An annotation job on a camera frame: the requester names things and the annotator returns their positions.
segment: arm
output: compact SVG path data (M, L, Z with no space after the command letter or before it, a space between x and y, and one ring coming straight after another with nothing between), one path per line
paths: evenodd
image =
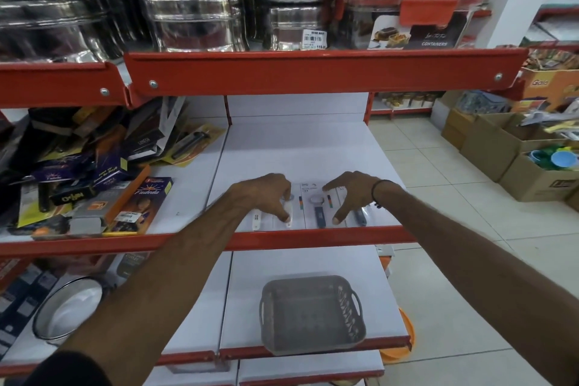
M251 209L286 221L281 174L232 185L203 215L172 236L60 347L83 353L113 386L141 386L197 301L233 232Z
M324 190L345 186L334 223L373 201L380 179L346 172ZM440 214L393 182L374 197L428 253L469 304L547 381L579 380L579 300L508 251Z

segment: tile floor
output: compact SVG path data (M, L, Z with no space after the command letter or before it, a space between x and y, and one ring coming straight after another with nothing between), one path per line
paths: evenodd
M579 296L579 214L519 203L464 159L425 116L374 117L370 130L408 191L476 229ZM395 245L390 285L416 329L409 359L381 386L543 386L417 244Z

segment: person's right arm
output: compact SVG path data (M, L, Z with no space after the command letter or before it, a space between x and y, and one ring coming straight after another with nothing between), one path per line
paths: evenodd
M373 201L377 177L346 172L324 190L345 186L337 224ZM484 236L424 204L393 182L374 189L467 302L555 386L579 380L579 300Z

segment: person's left arm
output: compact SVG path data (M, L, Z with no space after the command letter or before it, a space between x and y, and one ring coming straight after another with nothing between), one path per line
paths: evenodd
M59 351L90 357L113 386L141 386L197 301L243 217L257 208L286 221L289 215L280 198L289 198L290 189L282 174L232 185L152 254Z

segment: black wristband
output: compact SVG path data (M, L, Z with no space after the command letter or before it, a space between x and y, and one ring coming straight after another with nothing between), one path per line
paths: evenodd
M380 203L378 202L378 200L376 200L376 197L374 197L374 191L376 190L376 186L380 185L382 182L390 182L391 180L378 180L374 185L372 185L372 191L370 191L370 195L372 196L372 200L374 200L374 203L376 204L377 207L382 207L382 205L380 205Z

